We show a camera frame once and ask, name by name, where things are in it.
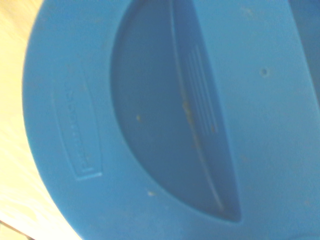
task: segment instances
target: wooden surface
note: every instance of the wooden surface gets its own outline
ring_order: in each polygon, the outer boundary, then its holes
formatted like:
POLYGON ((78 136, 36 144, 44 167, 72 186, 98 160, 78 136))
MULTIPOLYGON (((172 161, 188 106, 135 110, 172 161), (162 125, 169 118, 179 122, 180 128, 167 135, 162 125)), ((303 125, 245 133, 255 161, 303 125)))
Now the wooden surface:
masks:
POLYGON ((23 122, 23 63, 41 3, 0 0, 0 221, 35 240, 77 240, 40 179, 23 122))

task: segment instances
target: container lid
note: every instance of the container lid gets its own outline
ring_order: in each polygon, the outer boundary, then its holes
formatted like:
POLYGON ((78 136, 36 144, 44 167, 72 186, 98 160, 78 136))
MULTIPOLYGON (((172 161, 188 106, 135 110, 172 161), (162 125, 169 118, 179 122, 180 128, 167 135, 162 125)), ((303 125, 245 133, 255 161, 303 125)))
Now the container lid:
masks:
POLYGON ((59 210, 86 240, 320 240, 319 38, 312 0, 45 0, 23 114, 59 210))

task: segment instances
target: semicircular recess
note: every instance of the semicircular recess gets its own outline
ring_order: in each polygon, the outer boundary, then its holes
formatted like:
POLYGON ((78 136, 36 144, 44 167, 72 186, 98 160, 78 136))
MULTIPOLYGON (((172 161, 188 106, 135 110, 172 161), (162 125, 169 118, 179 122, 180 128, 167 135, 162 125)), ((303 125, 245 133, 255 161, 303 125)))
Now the semicircular recess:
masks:
POLYGON ((144 169, 203 213, 241 219, 224 122, 191 1, 134 1, 112 56, 113 104, 144 169))

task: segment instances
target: blue container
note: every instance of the blue container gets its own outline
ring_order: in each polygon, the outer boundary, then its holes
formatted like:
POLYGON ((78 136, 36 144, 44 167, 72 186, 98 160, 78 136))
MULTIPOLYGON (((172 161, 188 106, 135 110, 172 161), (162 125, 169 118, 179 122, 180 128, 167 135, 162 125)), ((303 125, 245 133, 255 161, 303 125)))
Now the blue container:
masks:
POLYGON ((85 240, 320 240, 320 2, 46 0, 23 113, 85 240))

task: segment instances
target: debris speck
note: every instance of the debris speck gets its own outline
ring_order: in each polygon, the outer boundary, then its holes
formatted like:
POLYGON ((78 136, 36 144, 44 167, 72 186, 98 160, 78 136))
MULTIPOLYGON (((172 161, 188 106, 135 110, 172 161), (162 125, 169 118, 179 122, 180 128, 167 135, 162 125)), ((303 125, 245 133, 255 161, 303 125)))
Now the debris speck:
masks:
POLYGON ((141 123, 141 116, 139 114, 135 118, 139 123, 141 123))
POLYGON ((247 18, 252 18, 252 17, 254 16, 253 11, 252 11, 250 8, 248 8, 248 7, 242 6, 242 7, 240 7, 240 11, 241 11, 242 14, 243 14, 245 17, 247 17, 247 18))
POLYGON ((148 196, 149 197, 153 197, 155 195, 156 195, 156 193, 154 191, 148 191, 148 196))

